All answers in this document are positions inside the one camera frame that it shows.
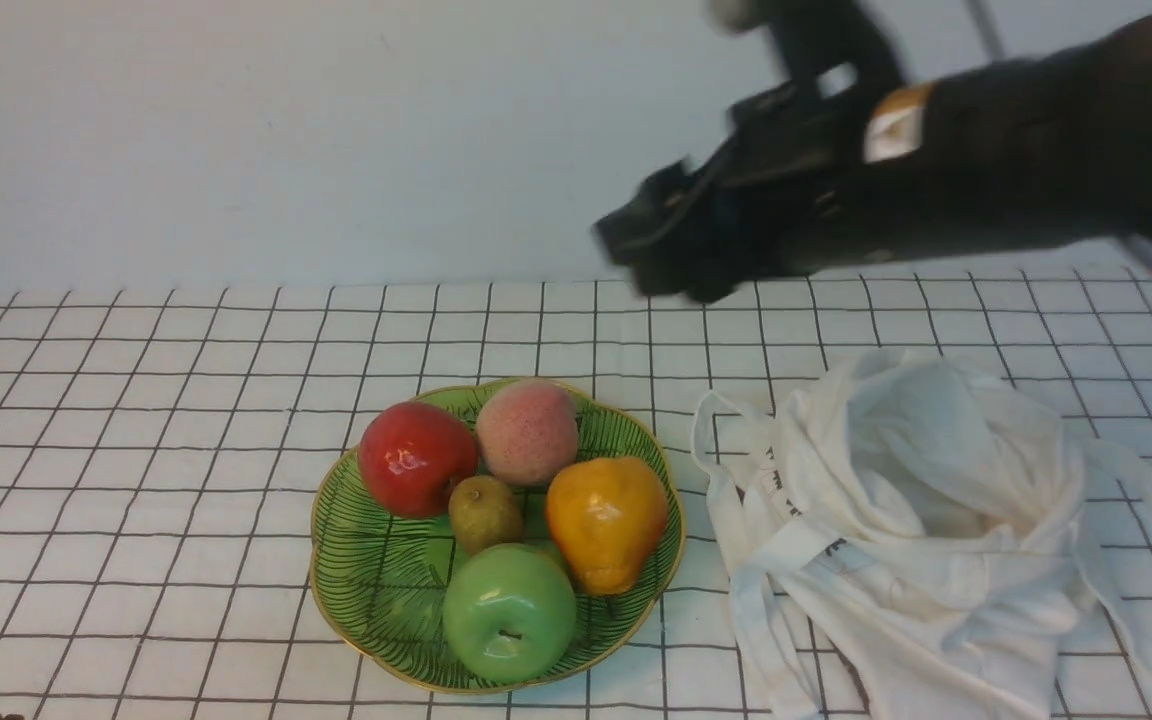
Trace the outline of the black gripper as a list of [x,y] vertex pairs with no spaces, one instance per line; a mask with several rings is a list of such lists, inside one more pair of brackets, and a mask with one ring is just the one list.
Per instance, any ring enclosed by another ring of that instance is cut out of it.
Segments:
[[650,173],[593,223],[641,296],[708,305],[759,279],[946,255],[941,83],[819,103],[783,85],[730,118],[722,158]]

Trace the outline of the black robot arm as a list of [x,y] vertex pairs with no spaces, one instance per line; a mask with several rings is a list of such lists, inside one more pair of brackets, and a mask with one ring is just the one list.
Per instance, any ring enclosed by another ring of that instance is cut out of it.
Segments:
[[732,105],[699,168],[594,223],[645,296],[713,304],[826,270],[1115,237],[1152,272],[1152,14],[1082,46],[914,85],[859,1],[713,1],[788,78]]

